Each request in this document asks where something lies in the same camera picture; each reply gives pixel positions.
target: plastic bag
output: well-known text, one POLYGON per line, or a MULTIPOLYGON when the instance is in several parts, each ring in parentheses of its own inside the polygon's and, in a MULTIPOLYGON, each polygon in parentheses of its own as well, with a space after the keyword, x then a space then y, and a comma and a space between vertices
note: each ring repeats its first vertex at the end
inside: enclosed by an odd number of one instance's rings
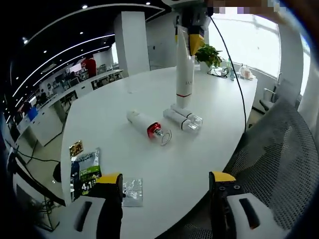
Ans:
POLYGON ((100 150, 71 157, 71 200, 87 195, 102 176, 100 169, 100 150))
POLYGON ((143 192, 141 178, 123 178, 123 193, 125 197, 122 201, 123 207, 142 207, 143 192))

